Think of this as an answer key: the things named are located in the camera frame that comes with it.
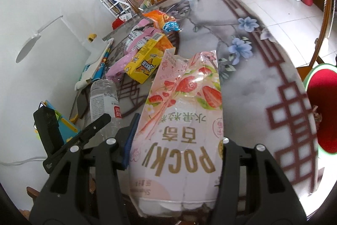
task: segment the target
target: dining table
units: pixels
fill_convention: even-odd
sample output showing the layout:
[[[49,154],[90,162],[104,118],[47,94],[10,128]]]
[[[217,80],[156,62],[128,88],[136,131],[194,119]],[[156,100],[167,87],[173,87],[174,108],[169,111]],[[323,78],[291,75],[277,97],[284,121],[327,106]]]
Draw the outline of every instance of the dining table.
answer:
[[[313,193],[317,136],[311,104],[289,56],[259,17],[241,0],[164,0],[145,12],[152,10],[176,18],[181,31],[169,38],[179,56],[190,59],[216,50],[224,136],[249,148],[265,145],[298,197]],[[132,17],[104,38],[114,38],[106,71],[124,56],[132,28],[143,18]],[[153,79],[139,84],[124,74],[118,86],[121,127],[128,126],[135,113],[141,114]],[[119,181],[128,195],[127,172],[119,172]],[[245,200],[244,192],[239,200]]]

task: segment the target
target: plastic bottle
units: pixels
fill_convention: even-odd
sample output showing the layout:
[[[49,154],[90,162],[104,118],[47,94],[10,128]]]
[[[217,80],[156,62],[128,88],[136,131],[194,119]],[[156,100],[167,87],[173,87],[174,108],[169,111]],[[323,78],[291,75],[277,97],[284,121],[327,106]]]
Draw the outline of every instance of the plastic bottle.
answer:
[[[108,79],[95,81],[90,90],[91,121],[95,121],[104,113],[111,116],[111,122],[105,125],[96,135],[100,134],[103,140],[106,140],[110,137],[115,137],[120,128],[120,120],[122,118],[116,84]]]

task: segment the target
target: strawberry illustration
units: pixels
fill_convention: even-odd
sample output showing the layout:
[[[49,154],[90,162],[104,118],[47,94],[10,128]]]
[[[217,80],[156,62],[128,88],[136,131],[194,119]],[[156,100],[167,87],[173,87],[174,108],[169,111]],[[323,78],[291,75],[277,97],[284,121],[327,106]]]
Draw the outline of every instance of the strawberry illustration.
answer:
[[[150,103],[162,102],[163,98],[160,95],[154,95],[149,98]]]
[[[202,67],[199,69],[199,73],[203,73],[204,75],[210,75],[212,71],[208,69],[207,67]]]
[[[178,87],[176,89],[177,92],[185,92],[185,93],[189,93],[192,92],[193,90],[196,89],[197,87],[197,83],[194,82],[193,80],[195,80],[194,76],[189,76],[184,78],[179,84]]]
[[[203,87],[203,95],[207,101],[207,103],[212,108],[218,108],[222,104],[221,92],[215,90],[209,86]]]
[[[166,90],[169,90],[169,91],[170,91],[170,90],[173,89],[174,82],[165,80],[165,81],[164,81],[164,85],[165,85],[165,87],[166,87]]]
[[[174,99],[171,99],[167,107],[171,107],[174,104],[176,104],[176,101]]]

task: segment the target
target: yellow package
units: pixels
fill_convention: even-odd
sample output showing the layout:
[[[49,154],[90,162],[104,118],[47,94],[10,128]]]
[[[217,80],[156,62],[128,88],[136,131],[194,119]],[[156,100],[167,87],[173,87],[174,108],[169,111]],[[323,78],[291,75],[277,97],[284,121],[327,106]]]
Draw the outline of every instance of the yellow package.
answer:
[[[155,33],[125,67],[125,72],[134,80],[143,84],[160,65],[166,49],[173,48],[169,39],[161,33]]]

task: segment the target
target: white cable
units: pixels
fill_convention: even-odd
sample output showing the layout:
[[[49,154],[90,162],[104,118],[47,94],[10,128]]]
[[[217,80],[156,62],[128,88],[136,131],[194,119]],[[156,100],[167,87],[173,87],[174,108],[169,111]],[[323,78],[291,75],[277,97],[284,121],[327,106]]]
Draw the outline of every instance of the white cable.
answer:
[[[26,160],[22,160],[22,161],[14,161],[14,162],[10,162],[10,163],[0,161],[0,165],[3,165],[3,166],[20,166],[20,165],[23,165],[23,164],[28,163],[28,162],[44,161],[45,159],[46,159],[45,156],[36,156],[34,158],[30,158],[30,159],[26,159]]]

